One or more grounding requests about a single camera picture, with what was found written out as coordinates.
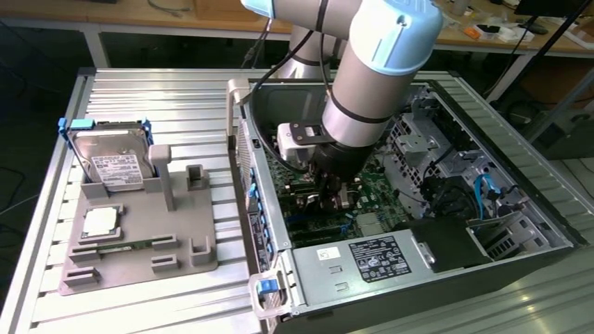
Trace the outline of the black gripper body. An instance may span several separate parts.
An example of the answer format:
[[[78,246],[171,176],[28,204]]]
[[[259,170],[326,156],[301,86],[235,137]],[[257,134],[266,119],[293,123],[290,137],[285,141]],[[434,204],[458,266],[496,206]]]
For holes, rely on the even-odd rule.
[[[310,164],[313,173],[350,181],[363,169],[370,155],[371,146],[353,148],[341,143],[317,145]]]

